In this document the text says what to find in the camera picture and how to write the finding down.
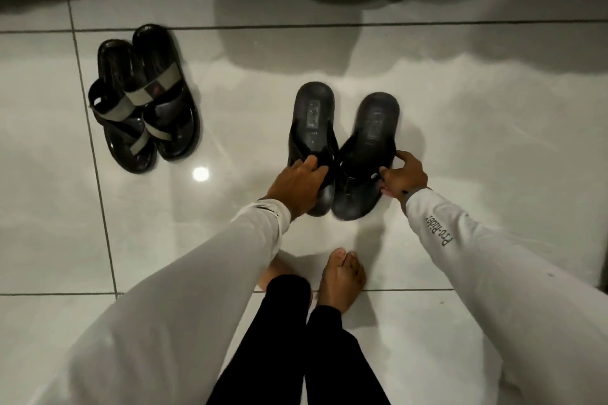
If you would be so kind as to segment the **person's left hand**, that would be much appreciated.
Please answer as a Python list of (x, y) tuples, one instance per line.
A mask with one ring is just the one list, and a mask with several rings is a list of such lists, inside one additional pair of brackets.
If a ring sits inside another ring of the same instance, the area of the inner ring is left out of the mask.
[(263, 200), (281, 202), (289, 210), (291, 221), (294, 221), (315, 206), (320, 189), (294, 186), (290, 167), (278, 175)]

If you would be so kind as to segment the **person's right hand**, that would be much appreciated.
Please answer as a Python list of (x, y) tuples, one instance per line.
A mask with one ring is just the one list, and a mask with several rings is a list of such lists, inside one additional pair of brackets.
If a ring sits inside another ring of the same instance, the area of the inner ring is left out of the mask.
[(422, 163), (407, 151), (396, 150), (396, 158), (404, 164), (400, 168), (379, 168), (379, 189), (381, 194), (399, 201), (404, 215), (407, 200), (416, 192), (428, 188), (428, 176)]

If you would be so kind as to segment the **black flip-flop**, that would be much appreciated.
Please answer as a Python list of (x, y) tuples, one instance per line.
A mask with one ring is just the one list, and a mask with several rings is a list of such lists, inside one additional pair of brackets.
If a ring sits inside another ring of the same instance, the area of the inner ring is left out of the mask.
[(314, 155), (319, 167), (328, 167), (315, 206), (308, 211), (313, 217), (330, 211), (336, 191), (339, 147), (333, 128), (334, 111), (334, 93), (327, 84), (308, 82), (298, 90), (288, 139), (288, 166)]
[(337, 158), (335, 194), (331, 211), (342, 221), (369, 214), (380, 200), (380, 167), (391, 168), (399, 103), (391, 94), (376, 92), (359, 105), (351, 136)]

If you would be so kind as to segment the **person's left forearm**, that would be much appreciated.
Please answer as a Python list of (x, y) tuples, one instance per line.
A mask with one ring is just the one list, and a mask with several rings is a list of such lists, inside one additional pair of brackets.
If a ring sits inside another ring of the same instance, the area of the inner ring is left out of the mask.
[(203, 405), (290, 223), (278, 200), (241, 209), (112, 303), (31, 405)]

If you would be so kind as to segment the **person's right forearm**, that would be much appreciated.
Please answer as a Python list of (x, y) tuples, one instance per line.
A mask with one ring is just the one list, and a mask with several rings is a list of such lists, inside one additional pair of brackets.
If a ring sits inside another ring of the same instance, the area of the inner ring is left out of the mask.
[(402, 209), (524, 399), (608, 405), (608, 295), (428, 188), (407, 194)]

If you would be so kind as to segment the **person's right foot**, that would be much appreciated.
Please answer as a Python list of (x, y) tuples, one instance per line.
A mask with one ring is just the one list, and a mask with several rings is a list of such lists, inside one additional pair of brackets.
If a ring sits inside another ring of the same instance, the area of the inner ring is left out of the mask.
[(366, 271), (356, 252), (337, 248), (323, 270), (316, 307), (337, 309), (343, 315), (359, 297), (366, 282)]

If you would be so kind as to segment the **person's foot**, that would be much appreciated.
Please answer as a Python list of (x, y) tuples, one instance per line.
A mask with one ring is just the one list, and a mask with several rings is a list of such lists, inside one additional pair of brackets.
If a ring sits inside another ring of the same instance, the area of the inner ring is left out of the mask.
[(337, 309), (343, 315), (359, 297), (366, 282), (366, 271), (356, 252), (337, 248), (323, 270), (316, 307)]
[(262, 273), (261, 278), (258, 281), (257, 286), (263, 291), (267, 292), (268, 285), (270, 282), (279, 277), (285, 275), (293, 275), (294, 271), (287, 263), (285, 263), (279, 255), (276, 255), (270, 262), (268, 268)]

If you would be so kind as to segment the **person's left foot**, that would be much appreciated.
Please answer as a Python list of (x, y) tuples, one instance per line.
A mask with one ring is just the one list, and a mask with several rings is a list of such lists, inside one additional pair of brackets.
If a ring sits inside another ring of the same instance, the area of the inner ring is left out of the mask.
[(294, 271), (287, 263), (285, 263), (279, 255), (276, 255), (270, 262), (268, 268), (262, 273), (261, 278), (258, 281), (257, 286), (263, 291), (267, 292), (268, 285), (270, 282), (279, 277), (285, 275), (293, 275)]

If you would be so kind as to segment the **person's left leg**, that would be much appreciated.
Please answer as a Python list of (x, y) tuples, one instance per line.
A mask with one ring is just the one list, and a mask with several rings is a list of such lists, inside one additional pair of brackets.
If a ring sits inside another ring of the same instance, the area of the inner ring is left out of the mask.
[(273, 278), (254, 320), (206, 405), (300, 405), (311, 287), (296, 275)]

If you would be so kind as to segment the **person's leg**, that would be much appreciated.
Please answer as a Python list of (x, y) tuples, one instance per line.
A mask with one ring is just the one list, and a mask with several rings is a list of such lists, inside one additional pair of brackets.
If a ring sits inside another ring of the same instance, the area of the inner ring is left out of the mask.
[(296, 275), (273, 278), (254, 320), (206, 405), (300, 405), (311, 287)]
[(391, 405), (338, 309), (316, 306), (306, 336), (308, 405)]

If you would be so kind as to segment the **person's right leg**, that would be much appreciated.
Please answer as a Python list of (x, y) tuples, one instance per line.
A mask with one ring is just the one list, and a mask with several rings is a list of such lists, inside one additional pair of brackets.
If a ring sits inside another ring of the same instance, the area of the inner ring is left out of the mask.
[(316, 306), (306, 336), (308, 405), (391, 405), (338, 309)]

